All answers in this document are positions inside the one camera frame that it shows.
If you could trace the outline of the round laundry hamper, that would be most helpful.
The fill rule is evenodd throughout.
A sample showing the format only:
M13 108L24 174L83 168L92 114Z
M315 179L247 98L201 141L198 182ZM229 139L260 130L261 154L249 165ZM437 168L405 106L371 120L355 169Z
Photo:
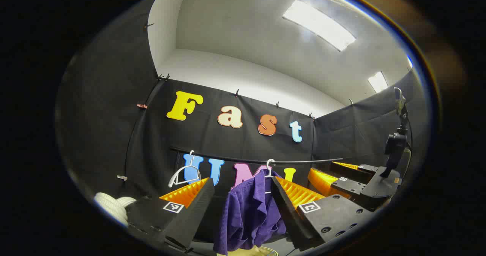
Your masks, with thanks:
M216 254L216 256L278 256L278 252L268 247L253 246L251 249L236 249L227 254Z

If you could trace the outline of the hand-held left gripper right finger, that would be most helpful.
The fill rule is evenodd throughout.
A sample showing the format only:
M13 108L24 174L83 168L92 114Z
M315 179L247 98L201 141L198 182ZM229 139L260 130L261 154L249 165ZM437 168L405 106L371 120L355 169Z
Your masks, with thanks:
M358 235L374 213L342 195L323 197L281 177L271 177L271 194L299 251L328 251Z

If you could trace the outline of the large ceiling light panel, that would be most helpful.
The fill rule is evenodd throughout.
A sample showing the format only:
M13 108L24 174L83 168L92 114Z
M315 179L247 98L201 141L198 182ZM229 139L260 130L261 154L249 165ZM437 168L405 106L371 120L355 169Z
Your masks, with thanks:
M344 26L301 0L295 0L282 17L323 38L339 52L356 41L356 37Z

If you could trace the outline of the white ribbed tube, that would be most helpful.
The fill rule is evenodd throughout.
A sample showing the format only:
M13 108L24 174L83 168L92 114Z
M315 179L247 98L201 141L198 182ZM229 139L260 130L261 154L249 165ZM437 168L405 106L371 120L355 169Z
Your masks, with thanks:
M127 196L115 199L111 195L99 192L95 194L94 200L109 216L124 227L128 227L127 207L134 204L136 199Z

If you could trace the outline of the small ceiling light panel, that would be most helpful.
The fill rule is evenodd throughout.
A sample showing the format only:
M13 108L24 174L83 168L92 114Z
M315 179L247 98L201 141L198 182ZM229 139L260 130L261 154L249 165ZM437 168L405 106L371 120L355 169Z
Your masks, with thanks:
M367 80L375 93L380 93L389 87L382 71L377 71Z

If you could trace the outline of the black backdrop cloth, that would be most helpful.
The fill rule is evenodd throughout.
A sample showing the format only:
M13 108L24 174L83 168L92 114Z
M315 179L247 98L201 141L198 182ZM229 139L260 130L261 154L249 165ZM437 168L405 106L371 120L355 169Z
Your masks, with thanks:
M356 37L339 52L282 17L294 1L141 0L72 58L54 109L59 151L88 201L118 228L117 246L216 255L227 194L264 168L226 161L190 246L158 249L109 216L94 196L159 198L189 185L168 187L188 159L170 147L242 160L344 158L385 166L385 142L400 124L394 87L406 98L413 130L407 139L413 149L397 168L410 185L435 119L435 90L420 55L358 0L301 0ZM380 93L367 80L377 71L389 85Z

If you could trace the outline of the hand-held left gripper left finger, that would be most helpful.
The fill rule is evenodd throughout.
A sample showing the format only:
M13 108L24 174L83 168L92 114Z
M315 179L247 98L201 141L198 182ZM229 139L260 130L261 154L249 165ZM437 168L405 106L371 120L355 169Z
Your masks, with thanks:
M159 198L128 206L128 230L154 248L188 248L214 195L213 178L204 178Z

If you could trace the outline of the purple ribbed shirt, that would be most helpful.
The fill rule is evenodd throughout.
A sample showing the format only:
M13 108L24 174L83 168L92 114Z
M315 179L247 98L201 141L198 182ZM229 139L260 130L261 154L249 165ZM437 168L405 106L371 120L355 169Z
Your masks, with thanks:
M273 237L286 234L286 225L273 196L272 178L263 168L254 177L236 185L226 197L215 234L213 250L227 255L238 249L262 246Z

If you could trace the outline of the white plastic clothes hanger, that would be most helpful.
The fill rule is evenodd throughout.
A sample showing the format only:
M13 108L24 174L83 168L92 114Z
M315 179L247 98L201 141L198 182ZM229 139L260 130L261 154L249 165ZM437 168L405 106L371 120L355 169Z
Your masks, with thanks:
M189 165L185 165L179 169L177 169L177 171L175 171L175 173L171 176L170 180L169 180L169 183L168 183L168 187L169 188L172 188L174 185L182 185L182 184L192 184L192 183L195 183L197 181L200 181L202 179L201 177L201 172L199 170L199 167L196 167L193 165L193 160L195 158L195 152L194 150L191 150L189 152ZM184 180L179 180L179 174L181 172L184 172L186 171L186 169L189 170L190 172L190 176L194 176L192 178L186 178L184 176Z
M267 174L264 176L265 180L264 180L264 187L265 187L265 194L271 194L271 187L269 186L269 184L267 184L267 180L266 179L271 179L273 177L272 175L272 171L273 171L273 168L272 168L272 164L275 160L274 159L268 159L266 161L266 169L267 169Z

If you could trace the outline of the black clothes rack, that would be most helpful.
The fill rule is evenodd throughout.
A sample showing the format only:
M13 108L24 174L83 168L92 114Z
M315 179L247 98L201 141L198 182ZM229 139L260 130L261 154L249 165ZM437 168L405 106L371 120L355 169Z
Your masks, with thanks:
M177 152L178 154L183 154L185 158L187 157L188 159L185 162L185 165L189 165L189 151L184 150L184 149L179 149L177 147L170 147L171 151ZM266 169L266 160L242 160L238 158L229 158L229 157L222 157L222 156L211 156L211 155L205 155L205 154L200 154L196 153L195 158L193 160L193 165L196 167L199 167L200 163L204 161L204 158L207 158L208 161L215 161L215 165L213 165L211 162L211 169L212 173L210 175L211 178L214 180L214 185L217 185L219 178L220 178L220 171L222 165L226 161L232 161L233 163L236 164L263 164L264 168ZM311 160L311 161L274 161L272 165L312 165L312 164L321 164L321 163L326 163L330 161L342 161L344 158L335 158L335 159L329 159L329 160ZM290 169L293 168L285 168L285 180L293 181L293 176L295 174L295 169L291 172ZM184 174L186 178L192 178L194 176L190 176L190 172Z

